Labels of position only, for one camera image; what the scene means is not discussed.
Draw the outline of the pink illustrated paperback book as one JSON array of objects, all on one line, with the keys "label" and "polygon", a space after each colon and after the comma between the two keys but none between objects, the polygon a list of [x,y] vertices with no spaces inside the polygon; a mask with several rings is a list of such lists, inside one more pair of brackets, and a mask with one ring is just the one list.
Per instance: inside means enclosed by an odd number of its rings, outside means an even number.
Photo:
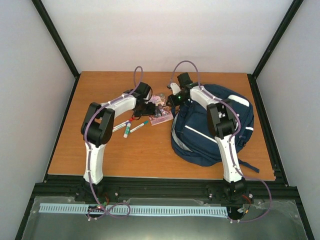
[{"label": "pink illustrated paperback book", "polygon": [[149,116],[152,126],[173,120],[171,108],[166,104],[167,98],[164,93],[153,95],[149,102],[155,104],[155,113]]}]

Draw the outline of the white green glue stick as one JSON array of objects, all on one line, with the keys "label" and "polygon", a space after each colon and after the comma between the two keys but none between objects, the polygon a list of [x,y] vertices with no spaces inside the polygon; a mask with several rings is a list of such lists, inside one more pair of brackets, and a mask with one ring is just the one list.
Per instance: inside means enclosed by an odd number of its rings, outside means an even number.
[{"label": "white green glue stick", "polygon": [[128,135],[130,133],[131,125],[132,125],[132,123],[130,121],[126,124],[125,130],[124,130],[124,134],[123,134],[124,138],[128,137]]}]

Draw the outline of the navy blue student backpack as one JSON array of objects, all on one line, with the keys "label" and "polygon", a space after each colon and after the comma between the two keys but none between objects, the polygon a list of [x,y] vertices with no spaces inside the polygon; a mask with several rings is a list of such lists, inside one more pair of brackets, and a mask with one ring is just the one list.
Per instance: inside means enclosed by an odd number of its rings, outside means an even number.
[{"label": "navy blue student backpack", "polygon": [[[243,95],[217,84],[206,84],[212,95],[229,99],[237,114],[241,128],[235,136],[235,149],[239,153],[254,131],[254,108]],[[222,161],[218,144],[210,134],[207,111],[196,101],[184,102],[171,125],[171,146],[175,154],[185,161],[202,167],[210,167]]]}]

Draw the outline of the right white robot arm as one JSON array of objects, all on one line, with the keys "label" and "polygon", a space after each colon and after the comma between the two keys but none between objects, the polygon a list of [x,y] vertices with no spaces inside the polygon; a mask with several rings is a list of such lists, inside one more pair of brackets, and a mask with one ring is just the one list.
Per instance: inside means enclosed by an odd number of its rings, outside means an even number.
[{"label": "right white robot arm", "polygon": [[191,80],[187,72],[171,82],[172,94],[167,98],[174,119],[171,146],[185,161],[211,167],[223,166],[223,196],[229,203],[246,193],[246,180],[240,168],[236,135],[241,121],[232,108],[232,100],[221,99],[204,85]]}]

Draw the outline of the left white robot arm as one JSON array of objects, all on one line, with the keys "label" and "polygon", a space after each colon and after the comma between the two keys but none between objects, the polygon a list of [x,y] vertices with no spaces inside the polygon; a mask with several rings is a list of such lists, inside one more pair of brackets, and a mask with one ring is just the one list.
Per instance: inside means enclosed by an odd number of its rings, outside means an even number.
[{"label": "left white robot arm", "polygon": [[104,177],[104,152],[112,137],[115,119],[127,111],[133,111],[135,118],[154,114],[156,106],[150,102],[152,95],[152,88],[140,82],[113,100],[89,105],[80,132],[86,147],[82,185],[92,201],[99,201],[104,195],[104,188],[99,183]]}]

